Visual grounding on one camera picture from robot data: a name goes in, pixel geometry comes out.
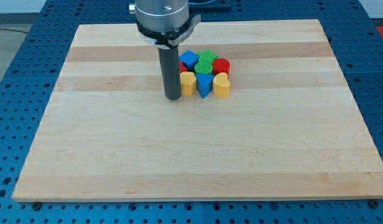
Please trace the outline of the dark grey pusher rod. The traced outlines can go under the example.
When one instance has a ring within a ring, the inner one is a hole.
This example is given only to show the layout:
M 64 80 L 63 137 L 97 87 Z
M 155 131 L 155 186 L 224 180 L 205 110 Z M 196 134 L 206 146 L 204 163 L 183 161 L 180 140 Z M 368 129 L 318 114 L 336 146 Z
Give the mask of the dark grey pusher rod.
M 169 100 L 177 100 L 182 95 L 178 47 L 158 49 L 158 53 L 165 96 Z

